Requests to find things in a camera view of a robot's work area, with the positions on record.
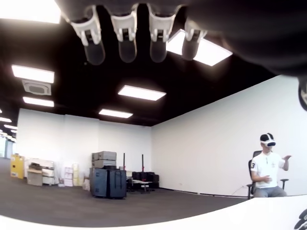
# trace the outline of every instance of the gray carpet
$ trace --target gray carpet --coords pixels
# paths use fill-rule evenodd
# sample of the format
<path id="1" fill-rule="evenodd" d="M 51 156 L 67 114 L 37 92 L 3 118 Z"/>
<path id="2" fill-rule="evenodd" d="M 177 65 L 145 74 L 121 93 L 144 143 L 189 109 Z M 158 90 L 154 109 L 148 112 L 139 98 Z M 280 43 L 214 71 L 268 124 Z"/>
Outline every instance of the gray carpet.
<path id="1" fill-rule="evenodd" d="M 125 200 L 91 197 L 81 187 L 32 186 L 10 177 L 10 161 L 0 158 L 0 215 L 71 227 L 151 224 L 215 211 L 241 198 L 193 195 L 165 189 L 129 193 Z"/>

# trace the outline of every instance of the robotic finger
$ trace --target robotic finger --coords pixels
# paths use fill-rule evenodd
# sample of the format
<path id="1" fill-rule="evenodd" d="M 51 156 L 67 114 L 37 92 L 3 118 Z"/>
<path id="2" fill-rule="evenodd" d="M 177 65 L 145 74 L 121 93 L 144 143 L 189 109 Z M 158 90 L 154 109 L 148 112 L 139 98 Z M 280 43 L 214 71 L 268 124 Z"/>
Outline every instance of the robotic finger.
<path id="1" fill-rule="evenodd" d="M 200 29 L 190 18 L 187 18 L 184 29 L 186 36 L 182 46 L 182 58 L 192 61 L 197 54 L 201 39 L 206 36 L 207 31 Z"/>
<path id="2" fill-rule="evenodd" d="M 97 5 L 103 5 L 110 14 L 114 32 L 118 39 L 120 58 L 132 62 L 137 55 L 136 31 L 137 8 L 136 0 L 55 0 L 65 20 L 74 28 L 85 49 L 89 63 L 100 65 L 105 59 L 105 49 L 101 39 L 101 27 L 96 11 Z M 187 5 L 189 0 L 148 0 L 149 30 L 151 36 L 150 56 L 154 62 L 162 62 L 167 54 L 166 43 L 169 40 L 178 10 Z M 188 22 L 189 29 L 186 40 L 189 47 L 184 53 L 186 59 L 193 59 L 197 53 L 200 39 L 205 35 L 195 23 Z"/>

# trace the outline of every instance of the black chair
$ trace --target black chair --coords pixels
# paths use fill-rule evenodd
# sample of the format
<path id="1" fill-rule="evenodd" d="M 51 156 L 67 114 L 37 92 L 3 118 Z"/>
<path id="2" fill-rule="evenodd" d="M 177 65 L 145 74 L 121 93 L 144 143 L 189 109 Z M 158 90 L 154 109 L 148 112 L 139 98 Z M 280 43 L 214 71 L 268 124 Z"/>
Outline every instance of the black chair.
<path id="1" fill-rule="evenodd" d="M 253 158 L 254 157 L 257 157 L 262 151 L 259 150 L 259 151 L 254 151 L 253 153 Z M 248 161 L 248 170 L 249 170 L 249 175 L 250 175 L 250 178 L 251 178 L 251 162 L 252 162 L 253 159 L 249 160 Z M 286 181 L 288 181 L 289 179 L 281 179 L 281 181 L 283 182 L 283 190 L 284 190 L 284 183 Z M 251 184 L 247 184 L 247 187 L 248 187 L 248 199 L 250 199 L 250 195 L 253 195 L 254 194 L 254 188 L 255 188 L 255 185 L 256 183 L 255 182 L 252 182 Z"/>

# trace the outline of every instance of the ceiling light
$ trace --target ceiling light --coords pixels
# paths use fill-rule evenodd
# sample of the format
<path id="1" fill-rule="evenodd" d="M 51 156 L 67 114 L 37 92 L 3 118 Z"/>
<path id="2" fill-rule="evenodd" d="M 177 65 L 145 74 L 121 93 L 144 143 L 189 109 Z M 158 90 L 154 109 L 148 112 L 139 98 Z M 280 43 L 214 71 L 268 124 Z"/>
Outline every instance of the ceiling light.
<path id="1" fill-rule="evenodd" d="M 0 117 L 0 121 L 3 121 L 3 122 L 12 122 L 10 119 L 4 118 L 4 117 Z"/>
<path id="2" fill-rule="evenodd" d="M 24 102 L 29 103 L 29 104 L 37 104 L 37 105 L 54 107 L 53 101 L 36 99 L 36 98 L 31 98 L 31 97 L 23 97 L 23 99 L 24 99 Z"/>
<path id="3" fill-rule="evenodd" d="M 114 111 L 114 110 L 108 110 L 108 109 L 102 109 L 99 114 L 101 115 L 107 115 L 107 116 L 117 116 L 122 118 L 128 118 L 131 117 L 133 114 L 131 113 L 125 113 L 120 111 Z"/>
<path id="4" fill-rule="evenodd" d="M 185 40 L 185 31 L 179 30 L 177 33 L 169 40 L 166 45 L 167 51 L 173 52 L 175 54 L 182 55 L 182 46 Z M 195 61 L 199 61 L 203 64 L 214 66 L 220 61 L 232 55 L 227 49 L 220 47 L 206 39 L 202 39 L 194 58 Z"/>
<path id="5" fill-rule="evenodd" d="M 156 101 L 156 100 L 160 99 L 161 97 L 163 97 L 166 93 L 125 85 L 118 92 L 118 94 L 128 96 L 128 97 L 136 97 L 136 98 L 142 98 L 142 99 Z"/>
<path id="6" fill-rule="evenodd" d="M 54 0 L 0 0 L 0 18 L 59 24 L 61 12 Z"/>
<path id="7" fill-rule="evenodd" d="M 9 126 L 9 125 L 4 125 L 6 128 L 12 128 L 12 129 L 18 129 L 16 126 Z"/>
<path id="8" fill-rule="evenodd" d="M 24 78 L 35 81 L 43 81 L 48 83 L 54 82 L 54 72 L 12 65 L 13 74 L 15 77 Z"/>

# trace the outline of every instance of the man's hand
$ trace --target man's hand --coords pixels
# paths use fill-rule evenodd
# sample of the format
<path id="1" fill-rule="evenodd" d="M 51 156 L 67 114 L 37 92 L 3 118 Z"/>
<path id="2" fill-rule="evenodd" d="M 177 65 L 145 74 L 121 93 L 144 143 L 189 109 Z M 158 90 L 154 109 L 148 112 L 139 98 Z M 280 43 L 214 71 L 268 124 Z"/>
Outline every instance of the man's hand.
<path id="1" fill-rule="evenodd" d="M 264 181 L 265 183 L 269 183 L 272 181 L 272 178 L 270 178 L 270 176 L 264 176 L 262 177 L 262 181 Z"/>
<path id="2" fill-rule="evenodd" d="M 283 159 L 284 159 L 285 161 L 287 161 L 287 160 L 289 160 L 290 157 L 292 157 L 292 156 L 287 155 L 287 156 L 285 156 Z"/>

